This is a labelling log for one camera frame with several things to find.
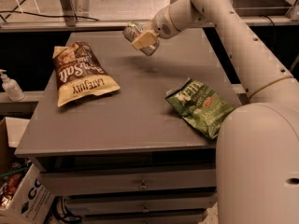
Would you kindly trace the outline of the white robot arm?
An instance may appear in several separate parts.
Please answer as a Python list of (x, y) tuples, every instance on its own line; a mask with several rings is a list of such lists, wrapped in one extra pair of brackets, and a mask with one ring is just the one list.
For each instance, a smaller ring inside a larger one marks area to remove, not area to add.
[(144, 49), (198, 22), (215, 24), (249, 98), (216, 145), (219, 224), (299, 224), (299, 82), (238, 16), (232, 0), (177, 0), (145, 23)]

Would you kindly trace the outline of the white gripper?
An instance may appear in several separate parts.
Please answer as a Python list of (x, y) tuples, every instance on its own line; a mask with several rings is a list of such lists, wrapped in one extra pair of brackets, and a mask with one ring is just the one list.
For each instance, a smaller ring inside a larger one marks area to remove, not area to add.
[(162, 8), (143, 28), (147, 31), (137, 36), (132, 42), (135, 49), (155, 45), (158, 41), (157, 35), (162, 39), (169, 39), (179, 34), (170, 16), (170, 6)]

